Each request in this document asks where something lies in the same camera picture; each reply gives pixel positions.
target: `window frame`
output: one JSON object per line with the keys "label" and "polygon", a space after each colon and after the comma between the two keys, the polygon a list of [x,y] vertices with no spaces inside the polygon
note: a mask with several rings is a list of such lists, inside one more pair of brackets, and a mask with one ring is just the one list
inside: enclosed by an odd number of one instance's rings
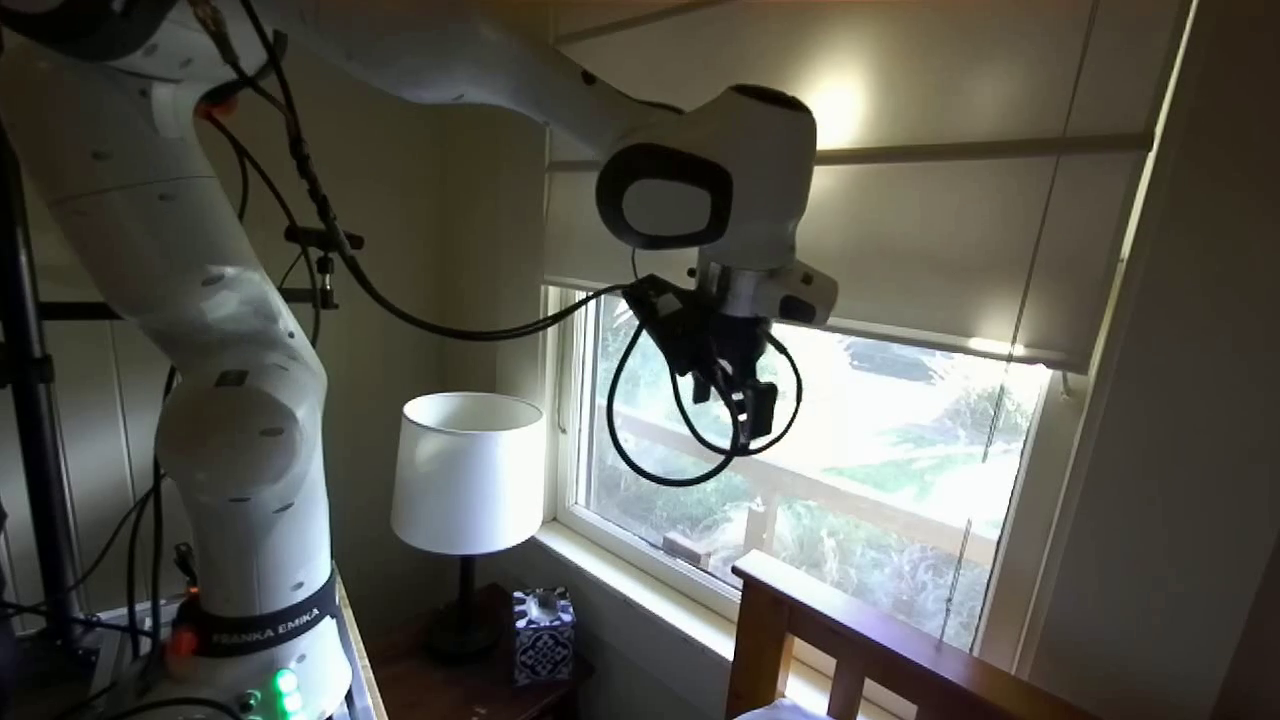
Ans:
{"label": "window frame", "polygon": [[[550,311],[567,308],[579,287],[546,285]],[[594,385],[597,373],[579,373],[586,355],[597,355],[597,318],[589,303],[567,326],[550,331],[550,412],[553,412],[553,495],[550,517],[605,554],[619,555],[635,574],[659,579],[663,588],[704,606],[707,612],[737,625],[741,592],[716,583],[692,564],[663,559],[626,529],[586,514],[586,476],[589,476],[589,446],[594,446]],[[1053,529],[1062,529],[1064,514],[1064,481],[1076,449],[1081,418],[1086,418],[1087,385],[1086,376],[1053,373],[1044,409],[1029,438],[1020,476],[1012,489],[1012,509],[994,555],[994,588],[982,612],[982,633],[972,653],[1018,674],[1024,660],[1024,642],[1032,636],[1039,579],[1049,578],[1049,544]]]}

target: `white lampshade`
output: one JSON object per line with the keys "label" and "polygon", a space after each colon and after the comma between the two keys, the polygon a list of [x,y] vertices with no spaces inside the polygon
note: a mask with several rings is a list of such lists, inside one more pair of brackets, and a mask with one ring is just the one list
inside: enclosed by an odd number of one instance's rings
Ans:
{"label": "white lampshade", "polygon": [[540,409],[492,394],[435,394],[404,404],[393,529],[439,555],[484,555],[546,522]]}

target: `black pole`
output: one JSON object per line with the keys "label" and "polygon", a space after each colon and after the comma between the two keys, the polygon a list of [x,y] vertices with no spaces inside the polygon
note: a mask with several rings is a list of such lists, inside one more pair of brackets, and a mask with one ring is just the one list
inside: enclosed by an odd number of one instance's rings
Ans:
{"label": "black pole", "polygon": [[31,534],[49,610],[49,636],[78,649],[74,628],[74,522],[66,454],[54,409],[54,361],[44,354],[20,166],[0,127],[0,322],[12,373],[12,412],[28,473]]}
{"label": "black pole", "polygon": [[465,555],[458,567],[458,622],[477,625],[477,555]]}

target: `lamp base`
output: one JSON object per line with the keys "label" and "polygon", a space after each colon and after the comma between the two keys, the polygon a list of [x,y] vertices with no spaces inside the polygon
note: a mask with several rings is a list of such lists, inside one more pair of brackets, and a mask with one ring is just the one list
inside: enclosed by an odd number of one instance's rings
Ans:
{"label": "lamp base", "polygon": [[447,606],[434,618],[429,657],[439,664],[477,664],[498,649],[498,628],[480,625],[477,612]]}

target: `table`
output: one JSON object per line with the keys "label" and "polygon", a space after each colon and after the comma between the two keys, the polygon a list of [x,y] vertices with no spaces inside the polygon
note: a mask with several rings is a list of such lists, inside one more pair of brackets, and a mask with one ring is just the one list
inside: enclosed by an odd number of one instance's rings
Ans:
{"label": "table", "polygon": [[426,628],[385,636],[372,660],[393,720],[572,720],[575,683],[512,683],[512,592],[480,588],[480,622],[501,628],[501,649],[472,664],[426,653]]}

